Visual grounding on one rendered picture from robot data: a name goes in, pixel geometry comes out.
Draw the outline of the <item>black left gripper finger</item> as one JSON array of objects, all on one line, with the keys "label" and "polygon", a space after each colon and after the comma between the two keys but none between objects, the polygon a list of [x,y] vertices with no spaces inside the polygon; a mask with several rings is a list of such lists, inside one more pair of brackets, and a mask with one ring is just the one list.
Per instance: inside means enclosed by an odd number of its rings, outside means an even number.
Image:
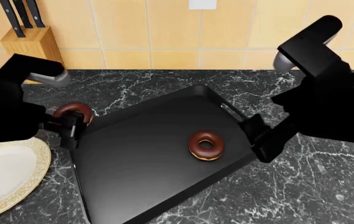
[{"label": "black left gripper finger", "polygon": [[84,126],[84,115],[78,111],[67,111],[67,121],[70,126]]},{"label": "black left gripper finger", "polygon": [[60,147],[67,150],[75,150],[78,147],[78,140],[76,139],[76,126],[71,128],[63,128],[59,134]]}]

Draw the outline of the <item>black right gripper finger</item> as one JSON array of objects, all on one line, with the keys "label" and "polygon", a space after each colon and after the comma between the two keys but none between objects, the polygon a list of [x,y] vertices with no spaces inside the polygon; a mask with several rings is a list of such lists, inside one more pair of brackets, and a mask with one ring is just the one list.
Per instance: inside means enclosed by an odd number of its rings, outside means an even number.
[{"label": "black right gripper finger", "polygon": [[251,145],[254,145],[261,136],[271,130],[271,127],[264,122],[260,114],[255,114],[238,123],[238,125],[245,132]]},{"label": "black right gripper finger", "polygon": [[289,140],[276,140],[272,137],[272,130],[261,136],[254,145],[251,145],[252,151],[257,158],[264,163],[272,162],[279,156]]}]

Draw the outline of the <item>chocolate glazed donut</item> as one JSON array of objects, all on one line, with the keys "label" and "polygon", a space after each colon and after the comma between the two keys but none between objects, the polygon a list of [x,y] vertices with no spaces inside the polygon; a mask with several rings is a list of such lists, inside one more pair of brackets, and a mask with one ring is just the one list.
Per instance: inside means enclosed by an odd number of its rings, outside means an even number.
[{"label": "chocolate glazed donut", "polygon": [[[201,142],[208,142],[212,145],[211,148],[204,148],[200,145]],[[189,139],[190,153],[203,161],[217,160],[224,152],[224,141],[222,138],[211,131],[202,131],[193,134]]]},{"label": "chocolate glazed donut", "polygon": [[93,117],[91,115],[91,108],[84,103],[80,102],[71,102],[59,107],[54,113],[53,117],[61,117],[61,115],[67,115],[67,111],[78,111],[82,113],[85,117],[84,123],[88,125],[91,123]]}]

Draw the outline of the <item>white plate with gold rim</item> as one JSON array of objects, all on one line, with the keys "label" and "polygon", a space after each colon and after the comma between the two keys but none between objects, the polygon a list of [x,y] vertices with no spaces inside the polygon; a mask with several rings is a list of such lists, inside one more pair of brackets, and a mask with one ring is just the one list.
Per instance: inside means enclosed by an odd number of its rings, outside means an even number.
[{"label": "white plate with gold rim", "polygon": [[33,192],[50,163],[50,147],[41,139],[0,143],[0,214]]}]

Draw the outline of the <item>black rectangular serving tray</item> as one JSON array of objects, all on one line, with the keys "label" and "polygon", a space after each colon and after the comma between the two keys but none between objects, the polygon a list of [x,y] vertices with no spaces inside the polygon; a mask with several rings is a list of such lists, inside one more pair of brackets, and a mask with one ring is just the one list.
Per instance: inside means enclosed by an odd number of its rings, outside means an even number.
[{"label": "black rectangular serving tray", "polygon": [[[71,151],[89,224],[145,224],[255,160],[220,95],[194,85],[96,118]],[[202,161],[189,139],[212,131],[223,155]]]}]

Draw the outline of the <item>wooden knife block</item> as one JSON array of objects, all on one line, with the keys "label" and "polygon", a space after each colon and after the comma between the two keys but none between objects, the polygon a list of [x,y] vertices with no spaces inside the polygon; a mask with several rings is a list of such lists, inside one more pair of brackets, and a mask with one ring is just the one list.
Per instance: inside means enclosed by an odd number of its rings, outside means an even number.
[{"label": "wooden knife block", "polygon": [[17,37],[14,29],[9,29],[2,37],[1,44],[8,57],[21,54],[58,61],[65,65],[50,26],[27,29],[22,26],[22,31],[25,37]]}]

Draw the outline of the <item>black handled knife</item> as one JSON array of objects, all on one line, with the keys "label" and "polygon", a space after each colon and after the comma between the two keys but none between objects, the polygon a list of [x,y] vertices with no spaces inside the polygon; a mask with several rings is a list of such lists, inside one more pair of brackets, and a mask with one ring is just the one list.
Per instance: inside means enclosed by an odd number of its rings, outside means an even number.
[{"label": "black handled knife", "polygon": [[12,1],[16,7],[16,10],[22,20],[24,27],[28,28],[28,29],[33,28],[33,25],[30,23],[29,17],[27,15],[27,11],[25,9],[25,5],[23,3],[23,0],[12,0]]},{"label": "black handled knife", "polygon": [[32,18],[34,19],[36,26],[39,28],[45,28],[45,25],[42,22],[42,18],[40,16],[40,12],[36,0],[26,0],[26,3],[30,10],[30,13],[32,14]]},{"label": "black handled knife", "polygon": [[10,24],[12,25],[12,29],[16,33],[17,37],[24,38],[25,35],[21,29],[19,21],[17,20],[17,17],[16,17],[16,13],[14,12],[9,0],[0,0],[0,4],[1,4],[4,12],[6,13],[6,16],[9,20]]}]

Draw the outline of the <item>white wall outlet plate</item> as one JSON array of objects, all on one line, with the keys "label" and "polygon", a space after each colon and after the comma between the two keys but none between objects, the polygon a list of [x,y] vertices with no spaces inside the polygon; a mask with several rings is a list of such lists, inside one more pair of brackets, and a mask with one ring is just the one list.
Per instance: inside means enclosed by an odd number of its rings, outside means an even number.
[{"label": "white wall outlet plate", "polygon": [[215,10],[217,0],[189,0],[189,9],[191,10]]}]

